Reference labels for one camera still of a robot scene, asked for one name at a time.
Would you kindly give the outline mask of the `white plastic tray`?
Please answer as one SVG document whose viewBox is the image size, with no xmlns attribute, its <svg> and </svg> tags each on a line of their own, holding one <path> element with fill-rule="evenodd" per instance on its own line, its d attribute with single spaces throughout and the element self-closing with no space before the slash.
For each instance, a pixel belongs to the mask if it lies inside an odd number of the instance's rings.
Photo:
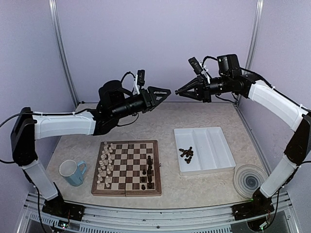
<svg viewBox="0 0 311 233">
<path fill-rule="evenodd" d="M 174 129 L 179 163 L 179 174 L 183 176 L 231 171 L 236 163 L 222 128 Z M 180 157 L 179 148 L 194 152 L 189 164 Z"/>
</svg>

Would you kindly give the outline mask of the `wooden chess board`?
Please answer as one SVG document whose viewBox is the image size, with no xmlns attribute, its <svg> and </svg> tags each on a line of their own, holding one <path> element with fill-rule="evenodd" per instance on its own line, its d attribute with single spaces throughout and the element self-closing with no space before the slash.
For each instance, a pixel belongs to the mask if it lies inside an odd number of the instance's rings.
<svg viewBox="0 0 311 233">
<path fill-rule="evenodd" d="M 158 142 L 156 140 L 136 140 L 136 141 L 108 141 L 115 145 L 114 160 L 114 183 L 115 189 L 99 190 L 96 187 L 95 171 L 92 182 L 91 194 L 103 197 L 151 197 L 161 196 L 162 186 L 160 177 L 160 163 L 158 153 Z M 147 174 L 143 175 L 142 171 L 148 170 L 147 157 L 151 156 L 153 161 L 154 176 L 152 183 L 154 189 L 147 188 Z M 141 177 L 146 178 L 146 182 L 141 182 Z M 146 189 L 142 190 L 141 186 L 145 185 Z"/>
</svg>

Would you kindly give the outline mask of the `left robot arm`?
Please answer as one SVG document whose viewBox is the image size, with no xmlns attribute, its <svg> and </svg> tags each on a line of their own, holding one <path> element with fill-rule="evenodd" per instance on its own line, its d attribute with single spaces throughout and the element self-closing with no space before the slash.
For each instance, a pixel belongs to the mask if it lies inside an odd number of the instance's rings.
<svg viewBox="0 0 311 233">
<path fill-rule="evenodd" d="M 119 120 L 139 113 L 154 110 L 169 95 L 169 89 L 149 86 L 137 93 L 123 88 L 121 81 L 112 80 L 99 88 L 100 101 L 95 109 L 70 113 L 34 112 L 24 107 L 16 118 L 11 131 L 12 163 L 22 168 L 28 181 L 34 184 L 49 208 L 58 216 L 68 211 L 66 202 L 51 181 L 35 151 L 35 142 L 40 139 L 67 135 L 99 136 L 119 126 Z"/>
</svg>

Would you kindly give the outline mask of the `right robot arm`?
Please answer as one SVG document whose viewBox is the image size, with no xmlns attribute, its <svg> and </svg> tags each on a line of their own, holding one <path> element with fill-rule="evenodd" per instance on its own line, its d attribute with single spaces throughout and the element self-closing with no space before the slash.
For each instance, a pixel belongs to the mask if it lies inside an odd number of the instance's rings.
<svg viewBox="0 0 311 233">
<path fill-rule="evenodd" d="M 209 74 L 204 61 L 195 57 L 189 58 L 188 63 L 195 77 L 177 89 L 175 94 L 201 102 L 211 102 L 213 96 L 224 93 L 237 94 L 278 120 L 278 126 L 285 126 L 291 131 L 291 138 L 282 158 L 267 180 L 253 194 L 254 201 L 248 205 L 249 212 L 258 216 L 267 208 L 267 199 L 294 176 L 310 154 L 311 112 L 278 91 L 258 73 L 241 67 L 236 54 L 221 55 L 213 60 L 218 64 L 216 77 Z"/>
</svg>

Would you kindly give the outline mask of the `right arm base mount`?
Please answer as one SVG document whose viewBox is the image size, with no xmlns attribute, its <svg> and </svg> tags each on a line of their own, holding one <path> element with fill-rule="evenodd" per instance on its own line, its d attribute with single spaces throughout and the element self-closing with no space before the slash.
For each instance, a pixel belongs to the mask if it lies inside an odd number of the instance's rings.
<svg viewBox="0 0 311 233">
<path fill-rule="evenodd" d="M 252 200 L 242 204 L 236 204 L 231 209 L 236 221 L 264 215 L 275 210 L 270 199 Z"/>
</svg>

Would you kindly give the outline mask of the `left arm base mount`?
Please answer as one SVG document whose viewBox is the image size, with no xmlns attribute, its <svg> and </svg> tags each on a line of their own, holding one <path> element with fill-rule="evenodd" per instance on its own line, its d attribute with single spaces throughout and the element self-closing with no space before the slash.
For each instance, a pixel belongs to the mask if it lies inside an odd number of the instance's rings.
<svg viewBox="0 0 311 233">
<path fill-rule="evenodd" d="M 42 211 L 52 216 L 66 218 L 69 220 L 81 221 L 84 215 L 85 207 L 78 204 L 68 202 L 52 202 L 46 201 Z"/>
</svg>

